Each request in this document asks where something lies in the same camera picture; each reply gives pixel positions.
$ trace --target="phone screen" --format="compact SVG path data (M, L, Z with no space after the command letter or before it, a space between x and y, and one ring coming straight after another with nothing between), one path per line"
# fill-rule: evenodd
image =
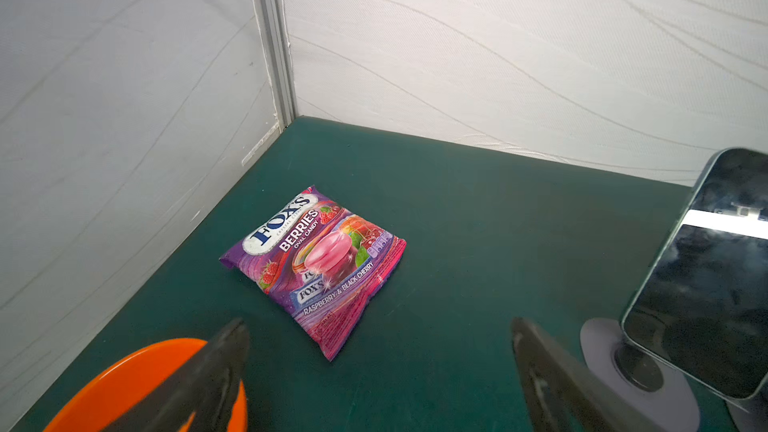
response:
M768 156L725 150L704 174L622 325L706 385L747 398L768 374Z

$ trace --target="fox's candy bag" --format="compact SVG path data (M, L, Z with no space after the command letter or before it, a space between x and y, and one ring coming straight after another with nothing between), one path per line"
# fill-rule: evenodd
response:
M219 260L257 283L333 360L405 248L309 187Z

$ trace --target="white wall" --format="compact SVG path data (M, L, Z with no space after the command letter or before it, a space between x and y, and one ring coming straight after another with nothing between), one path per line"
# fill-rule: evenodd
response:
M685 185L768 148L768 0L284 1L301 115Z
M278 134L252 0L0 0L0 430Z

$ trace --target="green table surface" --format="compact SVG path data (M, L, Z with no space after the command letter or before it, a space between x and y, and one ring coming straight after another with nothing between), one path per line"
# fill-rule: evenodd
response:
M408 241L332 363L218 257L305 187ZM582 359L618 318L689 189L590 168L296 120L14 427L42 430L100 371L153 342L242 317L250 430L531 430L514 316ZM733 430L692 384L701 430Z

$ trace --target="orange plate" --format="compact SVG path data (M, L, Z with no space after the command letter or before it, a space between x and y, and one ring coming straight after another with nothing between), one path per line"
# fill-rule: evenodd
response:
M206 341L201 339L177 338L133 352L88 382L44 432L98 432L147 397L204 345ZM179 431L186 432L188 427L189 422ZM246 428L245 389L241 381L227 430L244 432Z

